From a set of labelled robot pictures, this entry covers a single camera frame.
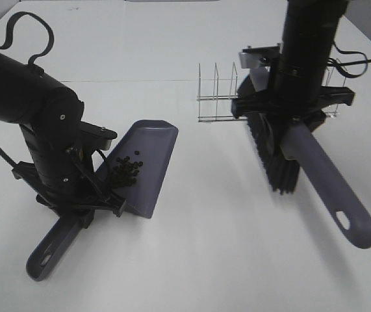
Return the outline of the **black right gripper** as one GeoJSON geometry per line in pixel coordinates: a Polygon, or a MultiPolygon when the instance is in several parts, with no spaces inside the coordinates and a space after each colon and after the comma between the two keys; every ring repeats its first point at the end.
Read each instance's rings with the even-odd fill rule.
{"type": "Polygon", "coordinates": [[[264,145],[267,153],[277,153],[290,123],[289,116],[308,115],[303,122],[310,132],[326,120],[321,110],[334,104],[352,105],[355,92],[345,86],[324,86],[325,69],[290,68],[282,71],[278,64],[269,70],[265,66],[247,66],[249,75],[232,100],[235,118],[254,112],[269,113],[262,117],[264,145]]]}

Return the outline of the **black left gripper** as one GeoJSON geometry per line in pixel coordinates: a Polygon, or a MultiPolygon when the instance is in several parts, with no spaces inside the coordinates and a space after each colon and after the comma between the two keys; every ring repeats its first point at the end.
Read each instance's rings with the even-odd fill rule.
{"type": "Polygon", "coordinates": [[[35,192],[36,201],[57,216],[77,215],[82,229],[92,223],[95,210],[122,213],[125,200],[94,170],[92,154],[81,142],[81,122],[46,127],[21,124],[20,130],[32,162],[19,162],[13,169],[35,192]]]}

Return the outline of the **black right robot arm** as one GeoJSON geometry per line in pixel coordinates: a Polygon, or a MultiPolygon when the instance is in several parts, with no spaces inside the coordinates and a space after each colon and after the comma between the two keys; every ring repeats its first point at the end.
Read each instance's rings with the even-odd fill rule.
{"type": "Polygon", "coordinates": [[[240,64],[249,73],[232,100],[231,113],[248,118],[258,148],[267,154],[277,153],[293,117],[318,124],[324,108],[352,104],[351,89],[322,84],[347,4],[289,1],[281,43],[240,52],[240,64]]]}

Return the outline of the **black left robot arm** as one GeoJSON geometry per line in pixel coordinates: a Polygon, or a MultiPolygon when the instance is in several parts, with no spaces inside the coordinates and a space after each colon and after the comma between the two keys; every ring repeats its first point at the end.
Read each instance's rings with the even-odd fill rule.
{"type": "Polygon", "coordinates": [[[34,64],[0,52],[0,121],[18,124],[32,162],[11,162],[12,173],[58,215],[72,213],[87,227],[96,210],[121,215],[125,200],[98,178],[94,152],[117,134],[82,119],[77,94],[34,64]]]}

